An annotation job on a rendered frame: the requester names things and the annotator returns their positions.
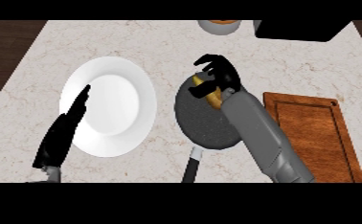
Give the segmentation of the black box appliance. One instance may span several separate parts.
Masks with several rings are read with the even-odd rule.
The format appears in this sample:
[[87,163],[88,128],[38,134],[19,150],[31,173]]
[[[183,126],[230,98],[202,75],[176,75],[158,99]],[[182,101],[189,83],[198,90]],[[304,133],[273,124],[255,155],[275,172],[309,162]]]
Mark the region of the black box appliance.
[[257,38],[328,42],[349,20],[254,20]]

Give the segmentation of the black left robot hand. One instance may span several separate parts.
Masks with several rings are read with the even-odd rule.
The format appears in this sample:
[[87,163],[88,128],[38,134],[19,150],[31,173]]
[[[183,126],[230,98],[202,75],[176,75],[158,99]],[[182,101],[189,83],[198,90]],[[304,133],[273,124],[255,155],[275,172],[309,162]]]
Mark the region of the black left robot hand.
[[72,106],[66,113],[62,113],[49,127],[47,134],[40,143],[32,167],[59,168],[69,151],[75,130],[86,112],[86,101],[88,98],[90,85],[81,90]]

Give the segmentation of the grey cup with orange content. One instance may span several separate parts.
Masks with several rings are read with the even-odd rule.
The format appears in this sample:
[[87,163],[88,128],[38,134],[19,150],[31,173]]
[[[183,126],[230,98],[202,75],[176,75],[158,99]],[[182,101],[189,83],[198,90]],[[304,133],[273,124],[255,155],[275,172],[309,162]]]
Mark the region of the grey cup with orange content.
[[199,20],[198,24],[207,33],[214,35],[229,35],[239,29],[241,20]]

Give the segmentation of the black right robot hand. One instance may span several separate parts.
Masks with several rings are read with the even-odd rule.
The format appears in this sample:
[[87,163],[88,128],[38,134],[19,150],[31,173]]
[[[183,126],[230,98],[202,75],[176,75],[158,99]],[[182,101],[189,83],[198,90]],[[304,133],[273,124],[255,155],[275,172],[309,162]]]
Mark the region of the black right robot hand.
[[201,64],[207,64],[202,71],[207,72],[214,79],[204,81],[196,87],[190,87],[190,95],[196,99],[201,99],[214,92],[216,89],[220,89],[220,91],[230,90],[233,93],[239,92],[242,88],[239,74],[226,57],[204,54],[193,62],[195,66]]

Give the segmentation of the dark grey speckled pan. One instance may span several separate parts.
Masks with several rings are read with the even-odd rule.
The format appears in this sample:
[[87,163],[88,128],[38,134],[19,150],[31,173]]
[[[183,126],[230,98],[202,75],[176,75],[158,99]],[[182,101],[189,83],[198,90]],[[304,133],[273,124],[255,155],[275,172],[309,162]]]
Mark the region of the dark grey speckled pan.
[[221,111],[211,107],[205,98],[196,99],[189,93],[187,88],[196,86],[196,78],[202,81],[214,79],[205,72],[195,73],[180,85],[174,102],[176,121],[182,134],[192,143],[183,183],[195,181],[202,152],[229,149],[242,141]]

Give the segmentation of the brown wooden cutting board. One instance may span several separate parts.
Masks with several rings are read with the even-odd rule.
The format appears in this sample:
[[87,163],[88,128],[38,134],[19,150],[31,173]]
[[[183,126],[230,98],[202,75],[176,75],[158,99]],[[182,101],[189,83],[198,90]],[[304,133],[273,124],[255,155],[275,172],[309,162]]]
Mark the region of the brown wooden cutting board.
[[362,183],[338,101],[264,92],[266,110],[318,183]]

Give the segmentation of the white round plate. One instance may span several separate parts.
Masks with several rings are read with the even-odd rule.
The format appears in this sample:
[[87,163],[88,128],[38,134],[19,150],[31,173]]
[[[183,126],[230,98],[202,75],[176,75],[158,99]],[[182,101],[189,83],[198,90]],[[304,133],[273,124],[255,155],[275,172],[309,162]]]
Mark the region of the white round plate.
[[74,145],[96,157],[115,157],[143,142],[156,113],[156,97],[145,70],[127,59],[91,59],[69,76],[59,99],[65,113],[84,87],[90,85],[86,113]]

